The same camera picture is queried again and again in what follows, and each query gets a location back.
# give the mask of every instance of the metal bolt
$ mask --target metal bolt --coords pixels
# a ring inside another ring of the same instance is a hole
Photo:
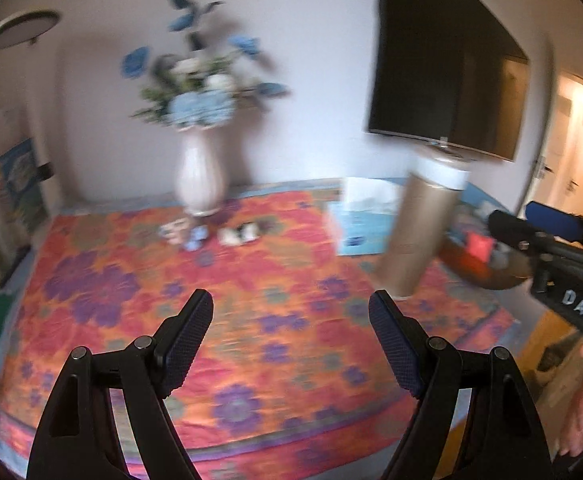
[[[508,349],[503,348],[501,346],[497,346],[496,348],[494,348],[494,355],[498,357],[498,359],[502,359],[503,361],[507,361],[507,359],[509,359],[511,356]]]
[[[434,350],[443,350],[447,346],[447,342],[442,337],[432,337],[429,339],[429,346]]]
[[[77,346],[71,351],[71,358],[78,361],[87,355],[87,349],[84,346]]]
[[[142,350],[143,348],[151,345],[152,341],[153,339],[150,335],[142,335],[136,338],[136,340],[133,342],[133,346],[135,346],[138,350]]]

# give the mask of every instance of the flower arrangement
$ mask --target flower arrangement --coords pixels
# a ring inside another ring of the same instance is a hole
[[[233,47],[220,56],[210,56],[200,33],[205,16],[224,2],[205,6],[198,0],[169,0],[172,7],[185,11],[168,26],[171,32],[184,32],[188,55],[164,54],[150,67],[153,84],[145,86],[141,97],[150,106],[138,110],[132,117],[151,123],[189,126],[220,126],[228,123],[241,105],[264,108],[262,98],[283,95],[284,85],[250,78],[243,80],[232,68],[241,56],[257,60],[258,39],[242,35],[228,38]],[[122,62],[126,78],[139,78],[148,70],[150,49],[141,47],[128,54]]]

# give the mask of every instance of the tissue box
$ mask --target tissue box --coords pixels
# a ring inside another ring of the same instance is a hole
[[[340,256],[380,254],[385,251],[393,214],[345,211],[342,202],[328,202],[325,224]]]

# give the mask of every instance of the white vase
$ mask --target white vase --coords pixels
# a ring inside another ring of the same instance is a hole
[[[213,143],[215,128],[192,126],[178,131],[182,148],[175,195],[189,215],[213,215],[222,207],[227,190],[225,172]]]

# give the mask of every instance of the black television screen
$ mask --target black television screen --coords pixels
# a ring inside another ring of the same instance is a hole
[[[369,131],[513,160],[529,59],[480,0],[380,0]]]

